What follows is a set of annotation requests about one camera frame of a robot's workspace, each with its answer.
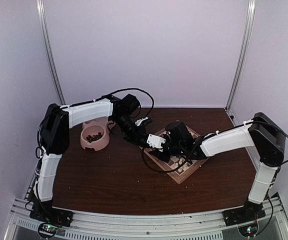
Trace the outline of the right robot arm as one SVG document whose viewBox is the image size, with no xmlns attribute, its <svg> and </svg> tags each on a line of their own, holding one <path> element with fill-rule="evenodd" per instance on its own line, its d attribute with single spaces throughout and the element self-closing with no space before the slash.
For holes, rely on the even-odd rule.
<svg viewBox="0 0 288 240">
<path fill-rule="evenodd" d="M 259 112 L 242 125 L 198 137 L 192 137 L 183 122 L 172 122 L 167 125 L 166 134 L 150 134 L 146 142 L 153 148 L 152 155 L 165 162 L 170 156 L 199 161 L 224 152 L 255 147 L 260 165 L 245 206 L 240 209 L 240 217 L 250 221 L 259 213 L 259 207 L 283 163 L 285 141 L 282 130 Z"/>
</svg>

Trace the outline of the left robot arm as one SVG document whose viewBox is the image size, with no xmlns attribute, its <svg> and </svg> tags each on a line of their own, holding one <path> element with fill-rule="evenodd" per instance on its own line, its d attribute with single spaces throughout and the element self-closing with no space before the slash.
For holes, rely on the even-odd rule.
<svg viewBox="0 0 288 240">
<path fill-rule="evenodd" d="M 70 145 L 69 130 L 83 122 L 108 118 L 120 127 L 125 140 L 146 148 L 146 125 L 152 120 L 145 116 L 134 121 L 131 115 L 138 106 L 138 99 L 131 94 L 123 99 L 108 94 L 72 105 L 58 106 L 53 103 L 48 106 L 38 130 L 39 161 L 33 187 L 33 202 L 38 205 L 35 211 L 39 217 L 45 222 L 51 222 L 56 217 L 55 209 L 47 203 L 53 198 L 52 190 L 59 161 Z"/>
</svg>

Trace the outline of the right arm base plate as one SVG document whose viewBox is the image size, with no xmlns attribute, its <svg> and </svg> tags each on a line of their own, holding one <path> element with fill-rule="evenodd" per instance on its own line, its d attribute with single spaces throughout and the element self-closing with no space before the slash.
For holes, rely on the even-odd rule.
<svg viewBox="0 0 288 240">
<path fill-rule="evenodd" d="M 245 210 L 243 207 L 223 211 L 223 217 L 227 227 L 254 222 L 265 216 L 266 213 L 264 210 L 255 212 L 253 210 Z"/>
</svg>

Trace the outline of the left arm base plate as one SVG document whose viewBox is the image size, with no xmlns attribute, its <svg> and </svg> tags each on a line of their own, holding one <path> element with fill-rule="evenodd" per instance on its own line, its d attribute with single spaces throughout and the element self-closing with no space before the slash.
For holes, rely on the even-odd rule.
<svg viewBox="0 0 288 240">
<path fill-rule="evenodd" d="M 60 227 L 70 227 L 73 212 L 60 209 L 51 209 L 50 212 L 43 209 L 33 209 L 29 214 L 29 217 L 40 222 L 46 222 Z"/>
</svg>

